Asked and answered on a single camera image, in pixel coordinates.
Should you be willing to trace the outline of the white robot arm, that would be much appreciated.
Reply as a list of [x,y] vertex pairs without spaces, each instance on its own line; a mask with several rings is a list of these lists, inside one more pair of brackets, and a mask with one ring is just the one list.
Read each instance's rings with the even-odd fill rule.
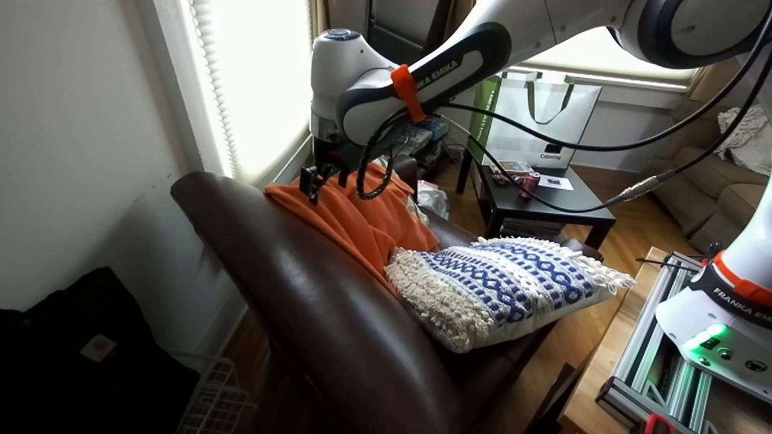
[[[698,68],[760,56],[770,22],[770,0],[478,0],[410,66],[351,30],[328,30],[311,56],[316,165],[300,189],[316,195],[328,179],[348,179],[392,149],[392,126],[421,122],[481,79],[586,30],[609,30],[655,66]],[[772,396],[772,186],[728,249],[656,307],[656,320],[688,362],[756,398]]]

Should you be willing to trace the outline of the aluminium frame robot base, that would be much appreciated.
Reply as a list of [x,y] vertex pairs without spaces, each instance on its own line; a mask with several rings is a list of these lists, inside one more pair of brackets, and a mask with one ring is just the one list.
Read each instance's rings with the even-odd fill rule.
[[717,434],[706,417],[714,379],[680,356],[655,316],[656,307],[698,272],[698,260],[668,253],[656,268],[632,337],[595,403],[627,430],[640,430],[649,414],[659,414],[676,434]]

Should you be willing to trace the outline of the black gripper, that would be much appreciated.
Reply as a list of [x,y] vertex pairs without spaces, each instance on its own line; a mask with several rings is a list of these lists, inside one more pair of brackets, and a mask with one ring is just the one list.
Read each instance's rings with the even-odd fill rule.
[[311,140],[311,165],[300,171],[300,191],[316,203],[328,180],[358,186],[366,167],[365,145],[351,140]]

